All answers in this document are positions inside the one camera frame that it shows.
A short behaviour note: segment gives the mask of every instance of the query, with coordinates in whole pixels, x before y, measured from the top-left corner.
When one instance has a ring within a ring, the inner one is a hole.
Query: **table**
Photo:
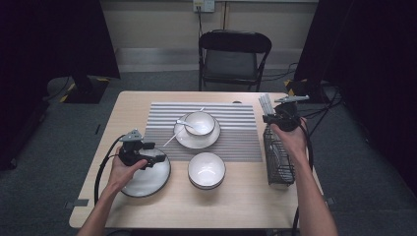
[[[70,225],[80,228],[93,208],[93,185],[99,164],[112,143],[134,128],[143,134],[150,104],[174,102],[233,102],[253,105],[261,145],[262,162],[225,162],[222,184],[209,191],[194,187],[188,179],[188,161],[171,160],[171,176],[156,194],[131,198],[119,193],[113,203],[106,227],[159,229],[265,229],[291,228],[296,210],[295,184],[269,185],[263,145],[266,126],[258,98],[260,92],[189,92],[189,91],[123,91],[115,103],[101,142],[97,148],[79,199],[88,199],[87,206],[75,206]],[[270,99],[285,96],[270,93]],[[111,161],[105,167],[100,193],[107,183]]]

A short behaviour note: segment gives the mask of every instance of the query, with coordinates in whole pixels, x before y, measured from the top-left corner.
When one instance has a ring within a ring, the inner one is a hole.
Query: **gray carpet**
[[[119,92],[197,90],[197,77],[197,71],[123,73],[121,81],[110,82],[99,104],[59,103],[60,96],[51,99],[44,121],[18,157],[18,168],[0,172],[0,235],[76,234],[68,223],[71,210],[64,205],[78,197]],[[65,81],[51,81],[48,90],[54,94]],[[285,91],[282,82],[264,82],[261,91]],[[207,90],[246,88],[208,84]],[[333,92],[327,88],[329,96]],[[322,107],[300,104],[299,110],[308,114]],[[319,118],[309,120],[309,126],[314,127]],[[329,207],[340,235],[417,235],[415,197],[391,165],[367,144],[344,105],[327,114],[312,142],[322,187],[326,197],[335,200]]]

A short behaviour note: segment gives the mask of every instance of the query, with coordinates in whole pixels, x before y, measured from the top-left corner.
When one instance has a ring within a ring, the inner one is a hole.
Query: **wire dish rack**
[[[282,141],[269,126],[264,130],[264,147],[267,160],[268,183],[285,184],[294,183],[294,165],[290,162]]]

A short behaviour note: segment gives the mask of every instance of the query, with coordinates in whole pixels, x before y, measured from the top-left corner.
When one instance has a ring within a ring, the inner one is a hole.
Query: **bowl rim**
[[[222,171],[222,176],[221,176],[221,178],[220,178],[220,180],[218,180],[216,183],[214,183],[214,184],[212,184],[212,185],[200,185],[200,184],[198,184],[195,180],[193,180],[193,178],[192,178],[192,176],[190,175],[190,164],[191,164],[191,162],[192,162],[192,160],[197,156],[197,157],[199,157],[199,156],[202,156],[203,154],[210,154],[210,155],[214,155],[215,157],[217,157],[220,161],[221,161],[221,163],[223,164],[223,169],[224,169],[224,171]],[[224,163],[224,160],[220,157],[220,156],[218,156],[218,155],[216,155],[215,153],[212,153],[212,152],[201,152],[201,153],[199,153],[199,154],[196,154],[195,156],[193,156],[193,158],[191,158],[191,160],[189,161],[189,163],[188,163],[188,178],[189,178],[189,180],[190,180],[190,182],[195,186],[195,187],[197,187],[197,188],[199,188],[199,189],[202,189],[202,190],[210,190],[210,189],[214,189],[214,188],[216,188],[217,186],[219,186],[222,182],[223,182],[223,180],[224,180],[224,177],[226,176],[226,171],[227,171],[227,169],[226,169],[226,163]]]
[[[195,113],[204,113],[204,114],[208,115],[209,117],[211,117],[211,119],[212,119],[212,127],[211,127],[211,130],[209,130],[209,131],[208,131],[207,133],[205,133],[205,134],[196,134],[195,132],[193,132],[193,129],[192,129],[191,127],[189,127],[189,126],[185,126],[185,130],[187,131],[187,133],[189,133],[190,135],[193,135],[193,136],[198,136],[198,137],[201,137],[201,136],[206,136],[206,135],[210,135],[210,134],[212,133],[212,131],[214,130],[214,128],[215,128],[215,118],[214,118],[211,114],[209,114],[209,113],[207,113],[207,112],[204,112],[204,111],[195,111],[195,112],[190,112],[190,113],[188,113],[188,114],[184,117],[184,121],[188,122],[188,121],[187,121],[187,118],[188,118],[190,115],[195,114]]]
[[[195,136],[187,132],[184,126],[181,124],[175,124],[173,134],[177,134],[175,137],[179,144],[186,148],[191,149],[201,149],[208,148],[212,146],[220,137],[221,126],[216,119],[214,119],[215,126],[213,131],[205,136]]]

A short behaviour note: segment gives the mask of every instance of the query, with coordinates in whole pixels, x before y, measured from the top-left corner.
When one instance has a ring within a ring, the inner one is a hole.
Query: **white plate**
[[[141,149],[141,154],[156,156],[164,154],[159,149]],[[156,163],[152,168],[137,170],[133,179],[122,189],[122,193],[131,197],[147,197],[162,189],[171,173],[171,163],[168,156],[165,161]]]
[[[184,115],[180,118],[180,120],[184,120],[186,116],[187,115]],[[220,136],[220,124],[218,124],[218,121],[216,119],[214,119],[214,122],[214,130],[210,134],[205,136],[195,136],[189,134],[187,130],[184,128],[184,125],[175,124],[174,134],[178,133],[175,139],[177,139],[178,143],[187,148],[207,148],[214,144]]]
[[[224,179],[226,166],[214,153],[203,152],[194,156],[188,164],[188,177],[199,189],[209,190],[219,186]]]

